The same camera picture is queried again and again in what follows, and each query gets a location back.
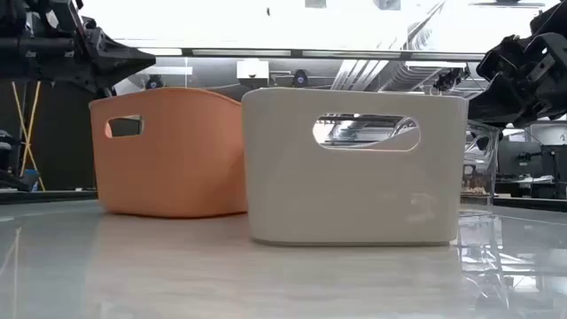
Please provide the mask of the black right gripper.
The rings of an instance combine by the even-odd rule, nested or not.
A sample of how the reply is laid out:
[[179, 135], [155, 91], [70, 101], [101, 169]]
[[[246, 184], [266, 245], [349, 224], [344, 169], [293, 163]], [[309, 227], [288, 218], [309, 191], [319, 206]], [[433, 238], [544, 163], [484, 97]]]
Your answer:
[[567, 114], [567, 0], [539, 13], [530, 29], [527, 37], [505, 36], [478, 64], [477, 74], [490, 82], [469, 100], [470, 120], [524, 128]]

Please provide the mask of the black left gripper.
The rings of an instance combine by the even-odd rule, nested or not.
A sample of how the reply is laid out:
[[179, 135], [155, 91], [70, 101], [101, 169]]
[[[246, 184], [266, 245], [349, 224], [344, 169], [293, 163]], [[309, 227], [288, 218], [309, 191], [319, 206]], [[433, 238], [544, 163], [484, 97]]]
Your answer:
[[156, 63], [151, 53], [114, 41], [83, 0], [0, 0], [0, 81], [69, 82], [97, 96]]

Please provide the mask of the orange plastic bin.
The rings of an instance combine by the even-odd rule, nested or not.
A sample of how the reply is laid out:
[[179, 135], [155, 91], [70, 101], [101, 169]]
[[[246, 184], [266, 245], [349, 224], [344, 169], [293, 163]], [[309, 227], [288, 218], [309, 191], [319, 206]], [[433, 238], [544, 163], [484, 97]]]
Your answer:
[[205, 218], [247, 210], [242, 106], [162, 88], [89, 105], [97, 193], [109, 213]]

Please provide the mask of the white plastic bin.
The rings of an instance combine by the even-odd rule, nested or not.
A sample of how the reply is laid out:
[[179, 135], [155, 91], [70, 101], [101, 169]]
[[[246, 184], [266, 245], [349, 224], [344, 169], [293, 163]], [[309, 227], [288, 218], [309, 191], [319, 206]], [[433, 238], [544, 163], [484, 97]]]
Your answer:
[[[257, 89], [242, 99], [253, 239], [283, 245], [444, 245], [457, 234], [468, 102], [461, 97]], [[327, 148], [327, 113], [400, 116], [409, 131]]]

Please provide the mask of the clear plastic bin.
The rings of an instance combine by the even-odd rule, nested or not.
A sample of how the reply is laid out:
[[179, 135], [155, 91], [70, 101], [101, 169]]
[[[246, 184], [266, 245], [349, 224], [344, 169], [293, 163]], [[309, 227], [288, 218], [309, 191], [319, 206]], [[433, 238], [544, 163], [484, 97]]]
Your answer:
[[468, 121], [462, 166], [462, 206], [493, 203], [500, 137], [499, 128]]

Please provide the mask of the dark desk monitor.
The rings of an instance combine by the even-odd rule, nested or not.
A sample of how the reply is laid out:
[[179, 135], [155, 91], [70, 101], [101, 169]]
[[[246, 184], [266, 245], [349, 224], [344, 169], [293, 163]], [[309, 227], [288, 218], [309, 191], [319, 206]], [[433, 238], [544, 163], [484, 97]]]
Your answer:
[[541, 145], [534, 142], [510, 142], [498, 144], [498, 172], [500, 175], [543, 175]]
[[567, 183], [567, 144], [542, 145], [544, 175], [552, 175], [556, 182]]

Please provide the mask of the white ceiling box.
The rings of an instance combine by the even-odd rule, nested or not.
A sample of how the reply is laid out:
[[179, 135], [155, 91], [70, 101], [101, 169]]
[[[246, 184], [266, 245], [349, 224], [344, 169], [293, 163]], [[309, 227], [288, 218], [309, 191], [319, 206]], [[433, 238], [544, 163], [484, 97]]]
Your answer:
[[237, 79], [241, 85], [251, 89], [269, 85], [269, 63], [257, 58], [237, 62]]

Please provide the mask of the long ceiling light beam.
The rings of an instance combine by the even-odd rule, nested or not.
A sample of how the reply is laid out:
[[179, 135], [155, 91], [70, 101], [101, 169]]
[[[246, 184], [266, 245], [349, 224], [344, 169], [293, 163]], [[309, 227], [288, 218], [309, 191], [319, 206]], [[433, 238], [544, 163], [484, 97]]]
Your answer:
[[332, 51], [303, 49], [203, 49], [173, 47], [142, 47], [139, 48], [139, 50], [155, 56], [183, 56], [188, 58], [295, 58], [479, 62], [485, 56], [485, 53], [442, 51]]

